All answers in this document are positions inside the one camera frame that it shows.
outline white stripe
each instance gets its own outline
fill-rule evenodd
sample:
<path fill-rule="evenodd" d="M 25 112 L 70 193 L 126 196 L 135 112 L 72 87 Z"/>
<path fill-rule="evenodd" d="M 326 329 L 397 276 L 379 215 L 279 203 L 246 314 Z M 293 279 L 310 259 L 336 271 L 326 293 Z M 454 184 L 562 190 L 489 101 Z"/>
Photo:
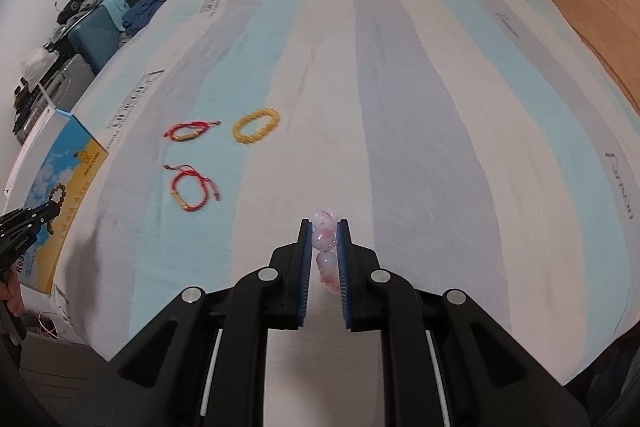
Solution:
<path fill-rule="evenodd" d="M 640 187 L 640 136 L 629 121 L 611 102 L 603 85 L 593 76 L 590 68 L 575 54 L 574 48 L 560 38 L 556 30 L 525 0 L 504 0 L 533 34 L 549 50 L 558 63 L 580 86 L 597 112 L 607 123 L 625 152 L 626 158 Z"/>
<path fill-rule="evenodd" d="M 356 76 L 353 0 L 305 0 L 265 105 L 282 121 L 250 148 L 236 201 L 235 282 L 293 243 L 300 220 L 330 207 L 354 242 L 372 247 L 369 167 Z M 270 331 L 265 425 L 372 425 L 378 385 L 375 333 L 344 329 L 340 297 L 315 260 L 305 327 Z M 340 418 L 332 418 L 332 410 Z"/>
<path fill-rule="evenodd" d="M 582 236 L 553 151 L 442 0 L 401 1 L 491 188 L 511 333 L 558 380 L 567 381 L 582 358 L 586 296 Z"/>

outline mattress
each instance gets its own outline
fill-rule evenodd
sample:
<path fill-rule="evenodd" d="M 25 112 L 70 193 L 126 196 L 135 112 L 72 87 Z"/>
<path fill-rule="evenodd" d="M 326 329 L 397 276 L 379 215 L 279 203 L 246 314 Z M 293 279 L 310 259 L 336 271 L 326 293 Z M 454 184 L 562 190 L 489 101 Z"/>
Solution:
<path fill-rule="evenodd" d="M 277 129 L 236 142 L 261 107 Z M 640 120 L 550 0 L 168 0 L 76 114 L 110 156 L 51 299 L 107 359 L 326 207 L 417 288 L 469 293 L 562 383 L 638 322 Z M 191 120 L 222 125 L 162 137 Z M 176 205 L 162 166 L 184 163 L 221 201 Z M 344 330 L 313 270 L 305 328 L 270 333 L 265 424 L 373 425 L 378 336 Z"/>

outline red string bracelet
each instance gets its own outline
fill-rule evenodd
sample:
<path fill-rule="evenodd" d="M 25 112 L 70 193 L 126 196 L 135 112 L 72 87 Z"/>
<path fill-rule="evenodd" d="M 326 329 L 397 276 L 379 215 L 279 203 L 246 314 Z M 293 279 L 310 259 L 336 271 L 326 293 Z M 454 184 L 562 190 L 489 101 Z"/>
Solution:
<path fill-rule="evenodd" d="M 172 197 L 183 210 L 187 212 L 195 212 L 196 210 L 200 210 L 203 206 L 205 206 L 207 204 L 207 201 L 209 201 L 209 188 L 211 188 L 213 197 L 216 198 L 216 201 L 220 201 L 220 192 L 218 191 L 218 186 L 213 182 L 213 180 L 204 177 L 190 165 L 183 164 L 178 165 L 177 167 L 170 167 L 169 165 L 165 165 L 164 168 L 169 169 L 170 171 L 180 171 L 174 176 L 174 179 L 171 180 L 169 189 L 171 190 Z M 200 201 L 200 203 L 190 205 L 186 201 L 184 201 L 180 194 L 178 194 L 178 182 L 185 176 L 195 176 L 200 182 L 200 188 L 202 188 L 203 193 L 202 201 Z"/>
<path fill-rule="evenodd" d="M 216 125 L 220 125 L 220 121 L 216 120 L 213 122 L 205 122 L 205 121 L 193 121 L 193 122 L 185 122 L 185 123 L 177 123 L 174 126 L 172 126 L 166 133 L 164 133 L 162 136 L 164 137 L 169 137 L 171 140 L 175 141 L 175 142 L 184 142 L 186 140 L 193 140 L 194 138 L 197 138 L 198 136 L 200 136 L 201 134 L 203 134 L 204 132 L 207 132 L 207 130 L 209 129 L 209 127 L 213 127 Z M 190 132 L 187 134 L 181 134 L 181 135 L 176 135 L 175 132 L 180 130 L 180 129 L 184 129 L 185 127 L 188 127 L 189 129 L 196 129 L 194 132 Z"/>

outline blue clothing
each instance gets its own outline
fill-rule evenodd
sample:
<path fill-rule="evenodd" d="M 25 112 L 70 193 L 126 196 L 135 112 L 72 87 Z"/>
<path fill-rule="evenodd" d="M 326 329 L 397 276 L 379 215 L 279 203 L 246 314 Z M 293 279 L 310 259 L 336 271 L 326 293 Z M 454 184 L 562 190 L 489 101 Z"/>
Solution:
<path fill-rule="evenodd" d="M 111 20 L 113 20 L 113 24 L 119 29 L 121 32 L 124 31 L 124 26 L 122 25 L 122 17 L 129 10 L 129 5 L 125 0 L 104 0 L 100 4 L 107 9 Z"/>
<path fill-rule="evenodd" d="M 158 11 L 166 0 L 140 0 L 135 3 L 123 19 L 124 31 L 127 35 L 135 35 L 144 28 L 151 17 Z"/>

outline white rod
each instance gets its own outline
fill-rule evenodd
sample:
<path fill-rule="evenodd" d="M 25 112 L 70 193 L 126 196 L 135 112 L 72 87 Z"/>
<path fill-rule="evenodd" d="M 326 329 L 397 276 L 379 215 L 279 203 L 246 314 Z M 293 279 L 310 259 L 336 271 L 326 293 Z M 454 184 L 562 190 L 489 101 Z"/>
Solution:
<path fill-rule="evenodd" d="M 444 427 L 451 427 L 449 422 L 449 409 L 447 408 L 447 398 L 444 394 L 444 385 L 442 384 L 442 375 L 440 374 L 440 366 L 438 365 L 438 358 L 436 357 L 436 347 L 433 344 L 433 337 L 431 331 L 426 331 L 427 343 L 429 344 L 429 353 L 431 354 L 431 363 L 433 363 L 433 372 L 436 375 L 436 386 L 438 388 L 438 397 L 440 398 L 440 409 L 442 409 L 442 420 Z"/>
<path fill-rule="evenodd" d="M 213 380 L 213 369 L 216 367 L 216 358 L 218 357 L 218 350 L 220 349 L 220 339 L 222 338 L 222 330 L 218 330 L 216 336 L 216 344 L 213 346 L 213 355 L 211 355 L 211 362 L 209 363 L 209 372 L 207 373 L 207 383 L 204 385 L 204 394 L 202 395 L 202 402 L 200 404 L 200 416 L 207 415 L 207 405 L 209 404 L 209 393 L 211 392 L 211 380 Z"/>
<path fill-rule="evenodd" d="M 53 100 L 51 100 L 49 93 L 44 89 L 44 87 L 42 87 L 42 84 L 39 82 L 38 82 L 38 87 L 40 88 L 40 91 L 42 92 L 42 95 L 44 99 L 47 101 L 47 103 L 51 106 L 51 108 L 55 109 L 56 104 L 53 103 Z"/>

